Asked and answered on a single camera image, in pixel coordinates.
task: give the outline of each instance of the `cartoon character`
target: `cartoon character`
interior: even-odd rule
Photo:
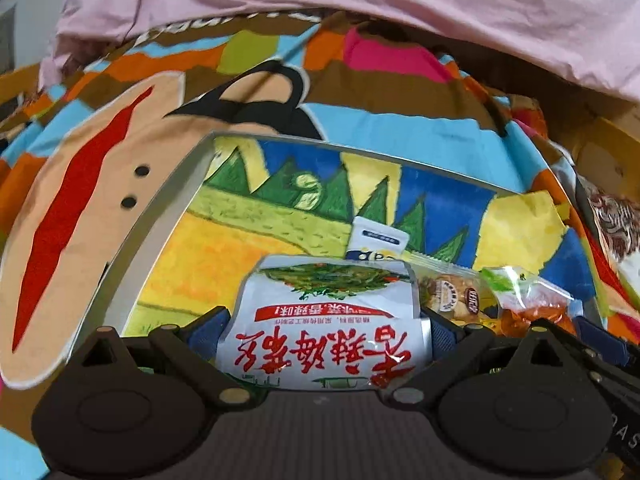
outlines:
[[[179,72],[136,84],[70,131],[38,174],[0,267],[0,375],[9,387],[31,388],[65,359],[106,264],[205,136],[321,138],[298,107],[303,77],[277,60],[178,108],[184,85]]]

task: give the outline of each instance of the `metal bolt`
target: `metal bolt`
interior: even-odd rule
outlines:
[[[218,396],[225,404],[244,404],[251,399],[251,395],[244,388],[227,388]]]
[[[398,388],[394,391],[393,397],[401,404],[418,404],[424,400],[424,393],[416,388]]]

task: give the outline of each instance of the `snack package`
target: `snack package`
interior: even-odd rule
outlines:
[[[267,256],[242,286],[216,367],[270,388],[393,388],[431,361],[414,288],[399,260]]]
[[[575,335],[571,320],[583,314],[582,302],[567,291],[520,267],[485,268],[480,275],[500,303],[504,335],[524,337],[531,322],[540,318]]]
[[[356,216],[344,257],[359,261],[393,260],[400,257],[408,243],[409,235],[404,231]]]
[[[483,324],[499,332],[498,307],[477,272],[412,254],[411,268],[418,281],[420,306],[457,325]]]

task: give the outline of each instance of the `bread snack package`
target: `bread snack package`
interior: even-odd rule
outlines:
[[[500,333],[495,298],[477,272],[413,253],[409,262],[423,310],[433,310],[459,326],[479,323]]]
[[[575,335],[572,319],[583,315],[582,302],[567,291],[521,267],[485,268],[480,275],[500,304],[504,335],[524,337],[540,318]]]
[[[400,258],[408,243],[409,235],[404,231],[356,216],[344,257],[364,262],[393,260]]]
[[[252,386],[385,390],[430,361],[407,264],[271,255],[245,279],[215,365]]]

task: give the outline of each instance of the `red mouth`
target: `red mouth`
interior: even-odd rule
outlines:
[[[151,95],[147,89],[132,104],[119,111],[105,129],[90,139],[72,157],[57,195],[33,234],[33,245],[22,278],[18,311],[15,317],[12,351],[18,348],[38,302],[58,266],[60,254],[71,240],[80,215],[86,208],[111,148],[124,140],[133,110]],[[59,305],[64,316],[64,305]]]

